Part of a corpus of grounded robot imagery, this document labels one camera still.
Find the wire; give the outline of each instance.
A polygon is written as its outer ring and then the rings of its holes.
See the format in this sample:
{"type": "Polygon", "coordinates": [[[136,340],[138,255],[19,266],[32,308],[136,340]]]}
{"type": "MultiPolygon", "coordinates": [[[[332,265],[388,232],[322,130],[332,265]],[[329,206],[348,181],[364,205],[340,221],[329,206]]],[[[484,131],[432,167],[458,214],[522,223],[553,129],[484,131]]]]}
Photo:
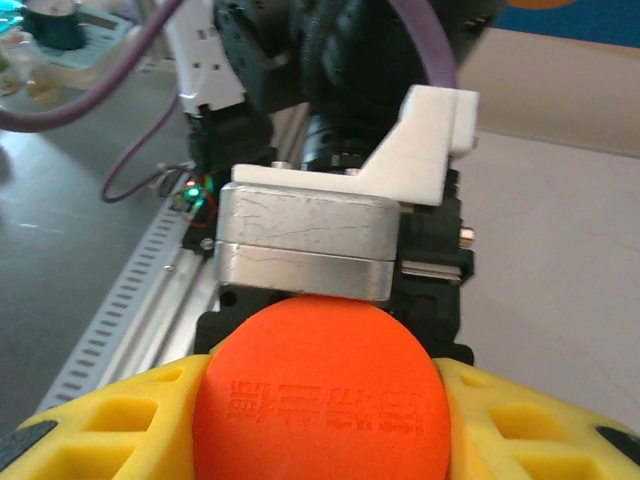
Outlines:
{"type": "Polygon", "coordinates": [[[179,100],[178,90],[176,88],[176,91],[173,93],[171,97],[171,101],[169,102],[167,107],[164,109],[160,117],[158,117],[158,119],[149,128],[149,130],[147,130],[137,141],[135,141],[131,146],[129,146],[129,148],[127,148],[122,153],[122,155],[120,155],[120,158],[116,160],[113,167],[111,167],[109,174],[107,175],[107,179],[102,185],[102,192],[100,197],[103,202],[106,202],[106,203],[120,202],[121,200],[124,200],[125,198],[128,198],[134,193],[140,191],[142,188],[146,187],[147,185],[154,183],[158,178],[160,178],[169,170],[183,170],[183,171],[191,172],[191,170],[189,170],[188,168],[182,165],[170,165],[163,168],[161,171],[158,171],[153,175],[150,175],[144,180],[141,180],[140,182],[136,183],[134,186],[132,186],[125,192],[119,195],[109,196],[109,190],[111,190],[113,183],[116,181],[120,173],[122,173],[122,170],[124,170],[124,168],[129,164],[129,162],[133,159],[134,155],[138,153],[138,150],[140,150],[142,146],[144,146],[156,133],[158,133],[158,131],[167,123],[169,118],[171,118],[171,114],[174,112],[174,110],[178,106],[178,100],[179,100]]]}
{"type": "Polygon", "coordinates": [[[211,222],[215,219],[216,214],[218,213],[218,204],[216,203],[216,201],[213,198],[213,195],[211,193],[212,185],[213,185],[211,182],[212,182],[212,180],[211,180],[211,177],[209,175],[206,175],[199,182],[196,182],[196,185],[198,185],[200,187],[203,187],[205,189],[205,192],[206,192],[206,199],[207,199],[207,202],[209,203],[209,207],[211,209],[207,219],[202,223],[195,223],[193,221],[193,219],[189,218],[189,216],[187,214],[185,214],[185,213],[181,213],[180,214],[180,216],[185,221],[189,222],[189,226],[191,226],[191,227],[194,227],[194,228],[205,228],[205,227],[208,227],[209,225],[211,225],[211,222]]]}
{"type": "Polygon", "coordinates": [[[312,105],[324,106],[322,55],[336,21],[349,0],[325,0],[317,4],[302,40],[300,75],[302,89],[312,105]]]}
{"type": "Polygon", "coordinates": [[[43,113],[23,114],[0,109],[0,130],[43,132],[68,125],[102,104],[135,69],[156,35],[184,0],[167,0],[153,13],[139,34],[139,39],[124,59],[97,86],[77,100],[43,113]]]}
{"type": "Polygon", "coordinates": [[[442,24],[428,0],[389,0],[415,43],[434,87],[458,88],[456,59],[442,24]]]}

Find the orange ball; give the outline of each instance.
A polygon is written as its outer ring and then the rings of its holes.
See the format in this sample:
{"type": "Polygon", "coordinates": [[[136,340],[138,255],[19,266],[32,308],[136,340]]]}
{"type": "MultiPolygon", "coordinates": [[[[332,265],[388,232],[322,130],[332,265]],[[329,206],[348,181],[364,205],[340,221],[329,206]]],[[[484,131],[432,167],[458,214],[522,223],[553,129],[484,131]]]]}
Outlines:
{"type": "Polygon", "coordinates": [[[207,368],[193,417],[197,480],[444,480],[446,393],[382,310],[299,297],[248,319],[207,368]]]}

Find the white wall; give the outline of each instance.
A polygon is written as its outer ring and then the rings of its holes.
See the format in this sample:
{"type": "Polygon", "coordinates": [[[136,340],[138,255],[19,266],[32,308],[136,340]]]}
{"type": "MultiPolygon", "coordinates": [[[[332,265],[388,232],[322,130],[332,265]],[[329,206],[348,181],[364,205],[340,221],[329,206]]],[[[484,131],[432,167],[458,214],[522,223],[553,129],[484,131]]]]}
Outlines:
{"type": "Polygon", "coordinates": [[[640,156],[638,49],[492,30],[461,82],[485,130],[640,156]]]}
{"type": "Polygon", "coordinates": [[[457,166],[478,366],[640,431],[640,161],[482,134],[457,166]]]}

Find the bolt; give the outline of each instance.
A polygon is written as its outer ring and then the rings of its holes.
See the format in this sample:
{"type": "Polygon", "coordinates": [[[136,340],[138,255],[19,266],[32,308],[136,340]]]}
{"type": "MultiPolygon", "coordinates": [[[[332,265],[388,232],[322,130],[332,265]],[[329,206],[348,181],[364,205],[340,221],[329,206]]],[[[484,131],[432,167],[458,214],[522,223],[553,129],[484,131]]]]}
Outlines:
{"type": "Polygon", "coordinates": [[[279,168],[280,170],[291,170],[293,165],[289,162],[271,162],[271,168],[279,168]]]}
{"type": "Polygon", "coordinates": [[[213,250],[214,245],[212,238],[205,238],[200,242],[200,247],[207,252],[213,250]]]}
{"type": "Polygon", "coordinates": [[[460,248],[471,248],[476,239],[476,232],[473,228],[462,227],[460,229],[460,248]]]}
{"type": "Polygon", "coordinates": [[[180,193],[176,193],[172,198],[171,198],[171,206],[173,207],[174,210],[177,210],[178,212],[183,212],[184,211],[184,197],[182,196],[182,192],[180,193]]]}

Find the metal block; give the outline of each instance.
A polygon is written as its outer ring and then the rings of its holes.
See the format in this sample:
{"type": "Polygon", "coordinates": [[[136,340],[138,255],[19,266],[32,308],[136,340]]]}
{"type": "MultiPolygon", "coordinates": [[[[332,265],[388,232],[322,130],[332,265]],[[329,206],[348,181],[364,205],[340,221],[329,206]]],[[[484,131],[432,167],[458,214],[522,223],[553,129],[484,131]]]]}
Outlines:
{"type": "Polygon", "coordinates": [[[391,294],[393,261],[216,242],[214,278],[222,284],[365,301],[391,294]]]}
{"type": "Polygon", "coordinates": [[[402,273],[414,277],[434,278],[436,280],[446,280],[454,285],[462,281],[462,269],[450,265],[436,265],[434,263],[412,262],[405,260],[402,262],[402,273]]]}
{"type": "Polygon", "coordinates": [[[393,261],[400,205],[392,200],[232,182],[220,197],[217,240],[393,261]]]}

